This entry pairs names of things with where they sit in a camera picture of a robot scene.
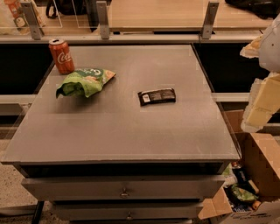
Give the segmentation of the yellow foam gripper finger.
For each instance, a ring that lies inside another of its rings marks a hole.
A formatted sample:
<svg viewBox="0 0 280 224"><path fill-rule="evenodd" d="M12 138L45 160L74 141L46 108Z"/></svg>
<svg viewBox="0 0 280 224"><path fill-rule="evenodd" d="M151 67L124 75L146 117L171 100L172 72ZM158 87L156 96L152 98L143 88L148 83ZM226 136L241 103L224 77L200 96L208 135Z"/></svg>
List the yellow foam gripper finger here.
<svg viewBox="0 0 280 224"><path fill-rule="evenodd" d="M280 109L280 73L270 73L264 80L255 79L251 86L241 129L254 133L261 130Z"/></svg>
<svg viewBox="0 0 280 224"><path fill-rule="evenodd" d="M262 37L263 36L259 36L244 46L240 51L240 55L249 59L258 58Z"/></svg>

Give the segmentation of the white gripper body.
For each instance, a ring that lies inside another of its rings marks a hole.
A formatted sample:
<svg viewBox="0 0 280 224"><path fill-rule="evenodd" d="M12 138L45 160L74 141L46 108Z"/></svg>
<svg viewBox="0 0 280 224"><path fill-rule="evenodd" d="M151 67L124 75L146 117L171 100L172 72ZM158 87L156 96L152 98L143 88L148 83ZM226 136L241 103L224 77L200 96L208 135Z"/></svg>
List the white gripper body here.
<svg viewBox="0 0 280 224"><path fill-rule="evenodd" d="M262 35L259 65L270 72L280 72L280 14Z"/></svg>

